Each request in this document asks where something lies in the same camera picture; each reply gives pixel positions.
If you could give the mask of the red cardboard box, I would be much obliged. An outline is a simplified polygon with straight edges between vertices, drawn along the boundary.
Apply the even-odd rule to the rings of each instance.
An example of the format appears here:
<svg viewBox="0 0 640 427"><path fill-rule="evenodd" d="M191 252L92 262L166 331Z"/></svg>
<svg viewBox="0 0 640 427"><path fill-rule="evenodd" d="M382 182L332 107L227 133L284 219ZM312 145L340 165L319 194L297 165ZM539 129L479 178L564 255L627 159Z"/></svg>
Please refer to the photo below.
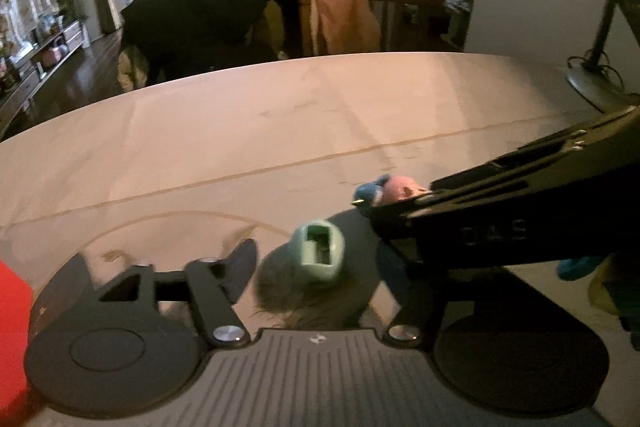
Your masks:
<svg viewBox="0 0 640 427"><path fill-rule="evenodd" d="M0 280L1 425L18 426L28 409L24 358L32 288L5 263L1 263Z"/></svg>

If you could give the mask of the blue small figure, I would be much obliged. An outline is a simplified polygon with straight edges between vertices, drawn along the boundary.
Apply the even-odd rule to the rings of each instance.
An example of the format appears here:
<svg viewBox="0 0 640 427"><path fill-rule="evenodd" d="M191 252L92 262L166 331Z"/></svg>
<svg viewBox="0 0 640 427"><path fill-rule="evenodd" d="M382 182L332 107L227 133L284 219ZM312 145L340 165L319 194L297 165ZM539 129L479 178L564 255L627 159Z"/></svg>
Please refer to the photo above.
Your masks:
<svg viewBox="0 0 640 427"><path fill-rule="evenodd" d="M381 205L384 186L390 179L389 174L383 174L378 179L363 183L352 195L352 205L364 216L369 217L371 211Z"/></svg>

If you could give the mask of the pink pig figure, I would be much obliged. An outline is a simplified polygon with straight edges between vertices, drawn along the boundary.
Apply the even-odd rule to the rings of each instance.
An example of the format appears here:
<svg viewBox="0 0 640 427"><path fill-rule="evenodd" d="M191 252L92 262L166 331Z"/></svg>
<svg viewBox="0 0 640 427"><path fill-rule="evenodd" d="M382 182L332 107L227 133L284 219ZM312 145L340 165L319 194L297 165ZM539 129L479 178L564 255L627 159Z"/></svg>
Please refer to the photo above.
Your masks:
<svg viewBox="0 0 640 427"><path fill-rule="evenodd" d="M396 202L416 198L428 193L427 188L416 182L411 176L390 176L382 185L381 205L392 205Z"/></svg>

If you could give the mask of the low tv cabinet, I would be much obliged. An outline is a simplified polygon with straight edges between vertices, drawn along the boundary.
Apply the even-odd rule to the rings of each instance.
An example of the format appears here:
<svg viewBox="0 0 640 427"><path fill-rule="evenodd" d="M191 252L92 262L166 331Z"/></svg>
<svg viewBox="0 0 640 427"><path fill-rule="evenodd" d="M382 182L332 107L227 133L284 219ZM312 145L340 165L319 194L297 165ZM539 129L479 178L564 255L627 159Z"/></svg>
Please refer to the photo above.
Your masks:
<svg viewBox="0 0 640 427"><path fill-rule="evenodd" d="M23 53L17 61L6 60L1 77L1 136L5 136L19 113L32 106L43 85L80 48L90 46L85 23L73 20Z"/></svg>

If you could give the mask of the black desk lamp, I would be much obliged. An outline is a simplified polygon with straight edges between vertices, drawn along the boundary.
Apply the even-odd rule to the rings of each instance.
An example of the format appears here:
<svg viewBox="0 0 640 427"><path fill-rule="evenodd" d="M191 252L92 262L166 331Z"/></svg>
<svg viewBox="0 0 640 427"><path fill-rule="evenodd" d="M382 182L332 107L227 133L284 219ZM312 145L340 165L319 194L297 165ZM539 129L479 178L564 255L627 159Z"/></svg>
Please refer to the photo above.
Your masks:
<svg viewBox="0 0 640 427"><path fill-rule="evenodd" d="M567 60L567 82L591 106L601 113L621 112L639 106L638 93L626 91L620 74L610 64L602 63L614 15L620 11L636 41L639 41L639 0L606 0L592 48L580 58L578 65Z"/></svg>

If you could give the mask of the orange cloth on chair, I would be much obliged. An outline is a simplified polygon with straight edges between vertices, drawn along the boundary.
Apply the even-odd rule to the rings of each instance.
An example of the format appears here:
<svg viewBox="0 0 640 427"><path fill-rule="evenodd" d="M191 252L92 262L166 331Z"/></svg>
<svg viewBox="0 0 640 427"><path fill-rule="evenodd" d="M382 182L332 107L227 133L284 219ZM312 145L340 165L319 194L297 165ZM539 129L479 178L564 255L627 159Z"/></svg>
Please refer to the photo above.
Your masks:
<svg viewBox="0 0 640 427"><path fill-rule="evenodd" d="M378 52L381 29L369 0L299 0L306 56Z"/></svg>

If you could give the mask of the chair with black jacket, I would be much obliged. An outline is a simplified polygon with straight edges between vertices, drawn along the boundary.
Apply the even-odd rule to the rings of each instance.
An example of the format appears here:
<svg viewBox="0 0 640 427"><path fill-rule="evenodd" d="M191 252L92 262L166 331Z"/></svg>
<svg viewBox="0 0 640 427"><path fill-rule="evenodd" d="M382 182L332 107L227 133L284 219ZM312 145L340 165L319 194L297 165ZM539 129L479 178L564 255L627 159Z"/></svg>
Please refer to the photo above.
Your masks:
<svg viewBox="0 0 640 427"><path fill-rule="evenodd" d="M125 92L303 52L299 0L134 0L122 10Z"/></svg>

